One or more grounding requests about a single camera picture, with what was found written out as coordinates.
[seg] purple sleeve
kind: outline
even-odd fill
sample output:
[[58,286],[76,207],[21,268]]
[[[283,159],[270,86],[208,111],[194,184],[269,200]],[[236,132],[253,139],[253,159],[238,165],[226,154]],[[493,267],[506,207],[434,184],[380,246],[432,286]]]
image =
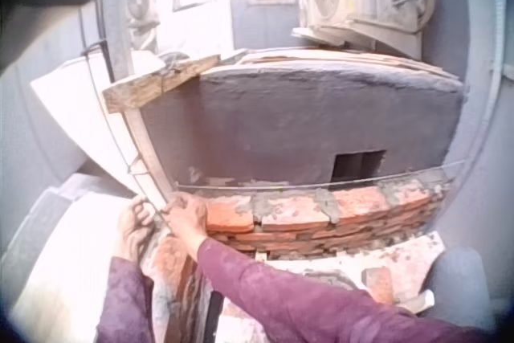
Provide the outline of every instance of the purple sleeve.
[[261,323],[273,341],[481,341],[474,330],[276,270],[213,239],[200,246],[198,264],[213,288]]
[[131,261],[113,257],[98,343],[154,342],[152,329],[153,281]]

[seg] square hole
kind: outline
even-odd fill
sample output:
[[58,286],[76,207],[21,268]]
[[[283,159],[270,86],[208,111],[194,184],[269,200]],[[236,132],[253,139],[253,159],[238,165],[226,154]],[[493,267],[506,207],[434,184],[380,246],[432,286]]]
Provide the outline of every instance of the square hole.
[[[354,181],[375,177],[385,154],[385,150],[337,154],[330,182]],[[372,182],[364,182],[359,185],[372,184]]]

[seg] gray pants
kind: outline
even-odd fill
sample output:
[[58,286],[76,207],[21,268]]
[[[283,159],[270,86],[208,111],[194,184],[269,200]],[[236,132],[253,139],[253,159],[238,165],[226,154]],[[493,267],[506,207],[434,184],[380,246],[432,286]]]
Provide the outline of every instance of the gray pants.
[[423,285],[435,296],[435,306],[422,316],[454,325],[494,331],[482,259],[469,247],[443,252],[432,264]]

